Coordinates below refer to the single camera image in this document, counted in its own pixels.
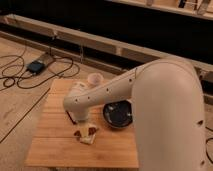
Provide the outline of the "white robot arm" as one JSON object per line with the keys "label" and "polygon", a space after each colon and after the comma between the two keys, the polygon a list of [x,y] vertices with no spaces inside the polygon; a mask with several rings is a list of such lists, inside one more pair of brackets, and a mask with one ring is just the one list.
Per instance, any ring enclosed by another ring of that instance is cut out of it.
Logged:
{"label": "white robot arm", "polygon": [[89,90],[74,87],[63,106],[82,122],[89,107],[126,99],[140,171],[206,171],[204,97],[190,62],[159,59]]}

